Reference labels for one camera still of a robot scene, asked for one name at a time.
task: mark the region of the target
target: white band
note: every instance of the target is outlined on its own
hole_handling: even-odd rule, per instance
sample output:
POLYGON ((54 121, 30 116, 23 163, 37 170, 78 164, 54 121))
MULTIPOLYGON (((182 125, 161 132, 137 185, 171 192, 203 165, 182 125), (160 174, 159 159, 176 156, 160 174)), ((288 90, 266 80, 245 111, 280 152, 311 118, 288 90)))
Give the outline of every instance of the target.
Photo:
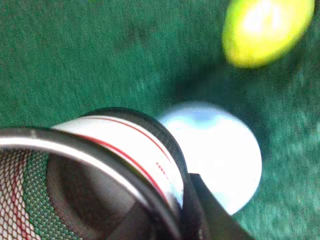
POLYGON ((126 160, 159 192, 176 213, 184 184, 166 147, 143 127, 117 117, 92 115, 53 127, 98 143, 126 160))

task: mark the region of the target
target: mesh pattern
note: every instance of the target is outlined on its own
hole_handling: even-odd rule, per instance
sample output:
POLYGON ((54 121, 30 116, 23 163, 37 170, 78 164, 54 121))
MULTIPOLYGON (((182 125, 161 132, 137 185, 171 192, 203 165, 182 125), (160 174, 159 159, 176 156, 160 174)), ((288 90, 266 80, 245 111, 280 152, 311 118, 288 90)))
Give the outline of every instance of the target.
POLYGON ((47 153, 0 151, 0 240, 82 239, 50 203, 47 165, 47 153))
POLYGON ((0 240, 40 240, 26 212, 24 171, 30 151, 3 151, 0 161, 0 240))

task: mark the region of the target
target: green carpet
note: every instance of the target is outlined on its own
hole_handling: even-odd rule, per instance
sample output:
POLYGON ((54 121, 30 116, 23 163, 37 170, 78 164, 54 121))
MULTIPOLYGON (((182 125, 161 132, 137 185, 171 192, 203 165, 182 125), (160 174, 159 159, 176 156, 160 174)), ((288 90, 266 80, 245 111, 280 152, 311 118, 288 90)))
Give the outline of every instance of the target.
POLYGON ((243 70, 222 51, 228 3, 0 1, 0 127, 109 106, 156 117, 185 100, 221 105, 263 157, 261 185, 234 218, 261 240, 320 239, 320 4, 294 49, 243 70))

